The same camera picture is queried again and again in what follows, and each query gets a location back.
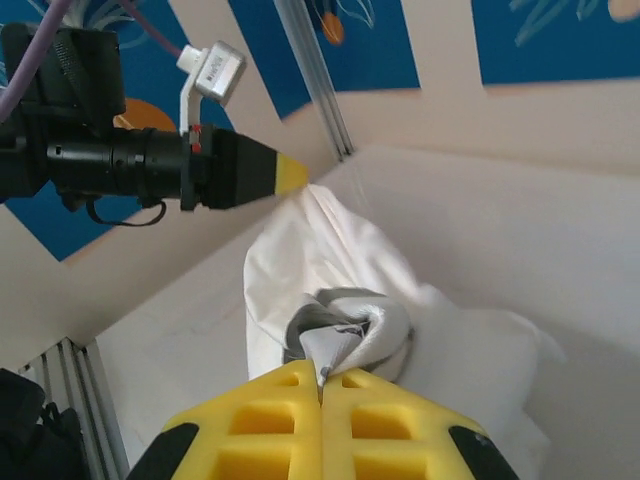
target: black bag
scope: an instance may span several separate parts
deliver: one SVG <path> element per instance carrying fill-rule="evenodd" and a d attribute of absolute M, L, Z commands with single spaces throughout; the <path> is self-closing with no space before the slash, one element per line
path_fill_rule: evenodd
<path fill-rule="evenodd" d="M 38 384 L 0 369 L 0 478 L 89 480 L 77 413 L 44 401 Z"/>

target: crumpled fabric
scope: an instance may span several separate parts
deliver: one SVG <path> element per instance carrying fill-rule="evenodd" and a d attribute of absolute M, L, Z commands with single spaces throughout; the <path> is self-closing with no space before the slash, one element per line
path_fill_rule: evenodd
<path fill-rule="evenodd" d="M 322 300 L 323 291 L 357 290 L 368 292 L 361 297 L 365 300 L 347 300 L 346 306 Z M 538 478 L 549 442 L 523 406 L 538 362 L 562 359 L 560 347 L 519 315 L 463 309 L 419 282 L 383 232 L 346 209 L 329 189 L 310 185 L 276 209 L 247 252 L 244 294 L 251 378 L 288 361 L 288 350 L 314 363 L 322 356 L 314 352 L 332 352 L 318 362 L 329 362 L 327 374 L 366 368 L 405 338 L 406 348 L 375 373 L 473 418 L 498 447 L 505 447 L 503 454 L 522 480 Z M 375 317 L 376 295 L 391 302 L 377 312 L 384 312 L 378 318 L 384 318 L 380 331 L 385 332 L 378 337 L 352 338 L 345 347 L 336 342 L 341 335 L 303 340 L 304 328 L 297 340 L 291 335 L 292 322 L 308 305 L 328 310 L 343 323 L 345 318 L 356 325 L 369 321 Z M 404 310 L 409 325 L 403 315 L 390 314 L 391 304 Z M 319 349 L 323 341 L 328 346 Z"/>

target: yellow cone tip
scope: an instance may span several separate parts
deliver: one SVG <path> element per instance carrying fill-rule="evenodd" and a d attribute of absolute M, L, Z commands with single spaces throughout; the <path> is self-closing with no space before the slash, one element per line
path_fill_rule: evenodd
<path fill-rule="evenodd" d="M 278 153 L 276 169 L 276 195 L 289 193 L 309 183 L 309 169 L 306 165 Z"/>

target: white bin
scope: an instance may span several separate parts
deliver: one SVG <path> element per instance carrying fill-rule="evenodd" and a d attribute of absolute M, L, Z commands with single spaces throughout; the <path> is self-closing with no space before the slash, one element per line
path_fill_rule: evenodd
<path fill-rule="evenodd" d="M 421 281 L 504 307 L 568 356 L 527 411 L 549 480 L 640 478 L 640 179 L 369 147 L 323 184 Z M 242 265 L 256 225 L 98 337 L 133 464 L 180 410 L 246 380 Z"/>

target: wall graphic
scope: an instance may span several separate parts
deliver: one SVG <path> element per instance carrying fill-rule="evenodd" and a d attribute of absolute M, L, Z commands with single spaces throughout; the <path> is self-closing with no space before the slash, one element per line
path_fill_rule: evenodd
<path fill-rule="evenodd" d="M 182 47 L 187 43 L 167 0 L 138 0 L 136 4 L 175 45 Z M 47 0 L 2 1 L 0 22 L 38 22 L 47 6 Z M 65 24 L 118 33 L 125 91 L 129 98 L 127 113 L 115 120 L 117 126 L 175 130 L 179 122 L 179 93 L 186 75 L 175 67 L 175 59 L 149 39 L 115 0 L 75 0 L 65 17 Z M 0 84 L 6 84 L 3 72 L 4 64 L 0 64 Z M 203 122 L 231 128 L 220 106 L 205 101 L 202 107 Z M 84 210 L 68 212 L 51 183 L 34 198 L 10 199 L 6 205 L 59 260 L 77 252 L 110 228 L 94 223 Z M 104 218 L 113 220 L 124 220 L 139 210 L 136 201 L 130 198 L 104 198 L 96 206 Z"/>
<path fill-rule="evenodd" d="M 417 89 L 400 0 L 304 0 L 338 92 Z M 310 102 L 272 0 L 229 0 L 280 118 Z"/>
<path fill-rule="evenodd" d="M 640 76 L 639 0 L 473 0 L 485 85 Z"/>

